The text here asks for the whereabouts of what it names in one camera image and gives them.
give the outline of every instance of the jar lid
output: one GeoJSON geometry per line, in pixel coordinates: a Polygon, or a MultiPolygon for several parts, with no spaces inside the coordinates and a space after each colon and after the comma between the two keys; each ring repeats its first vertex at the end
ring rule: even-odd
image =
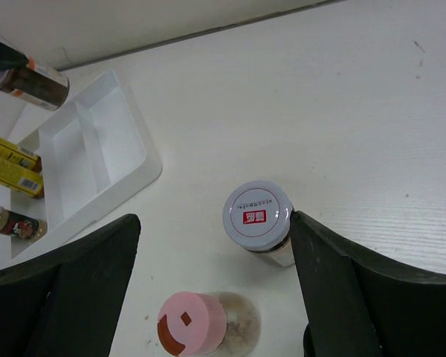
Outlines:
{"type": "Polygon", "coordinates": [[[231,193],[224,205],[227,235],[250,251],[266,251],[289,232],[292,203],[277,184],[252,181],[231,193]]]}
{"type": "Polygon", "coordinates": [[[212,295],[178,292],[158,313],[158,337],[173,356],[212,353],[223,342],[226,329],[226,312],[212,295]]]}

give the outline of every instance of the brown curved mark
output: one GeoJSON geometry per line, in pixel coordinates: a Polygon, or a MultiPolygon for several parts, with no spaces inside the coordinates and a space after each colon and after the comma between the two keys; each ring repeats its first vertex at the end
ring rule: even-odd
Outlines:
{"type": "Polygon", "coordinates": [[[174,356],[179,356],[185,350],[185,345],[176,341],[169,331],[167,324],[167,315],[164,315],[157,324],[158,337],[161,340],[162,346],[165,350],[174,356]]]}

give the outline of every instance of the silver lid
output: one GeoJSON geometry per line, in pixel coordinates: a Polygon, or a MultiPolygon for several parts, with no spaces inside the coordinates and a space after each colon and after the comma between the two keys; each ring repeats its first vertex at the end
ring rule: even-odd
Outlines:
{"type": "Polygon", "coordinates": [[[227,235],[250,251],[266,251],[289,232],[292,203],[278,185],[252,181],[231,193],[224,205],[227,235]]]}

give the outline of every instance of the pink cap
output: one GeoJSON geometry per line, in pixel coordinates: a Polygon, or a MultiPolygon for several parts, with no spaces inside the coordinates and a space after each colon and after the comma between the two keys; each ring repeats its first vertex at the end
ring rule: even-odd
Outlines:
{"type": "Polygon", "coordinates": [[[222,343],[226,328],[223,306],[211,295],[178,292],[158,313],[158,337],[173,356],[212,353],[222,343]]]}

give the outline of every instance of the bottle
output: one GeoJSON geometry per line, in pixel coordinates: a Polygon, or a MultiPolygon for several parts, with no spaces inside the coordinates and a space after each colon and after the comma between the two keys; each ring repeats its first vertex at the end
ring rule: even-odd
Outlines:
{"type": "Polygon", "coordinates": [[[43,237],[47,230],[47,223],[41,219],[23,216],[0,207],[0,234],[35,242],[43,237]]]}
{"type": "Polygon", "coordinates": [[[34,199],[45,196],[43,177],[24,167],[0,158],[0,184],[11,190],[26,193],[34,199]]]}
{"type": "Polygon", "coordinates": [[[227,235],[247,251],[277,266],[292,266],[289,236],[292,203],[268,181],[252,181],[231,193],[223,210],[227,235]]]}
{"type": "Polygon", "coordinates": [[[0,158],[18,164],[34,173],[42,172],[42,158],[34,152],[0,138],[0,158]]]}
{"type": "Polygon", "coordinates": [[[243,357],[259,340],[256,307],[232,292],[178,292],[158,314],[158,337],[172,356],[243,357]]]}
{"type": "Polygon", "coordinates": [[[69,80],[28,57],[28,64],[0,72],[0,90],[47,110],[57,110],[69,94],[69,80]]]}

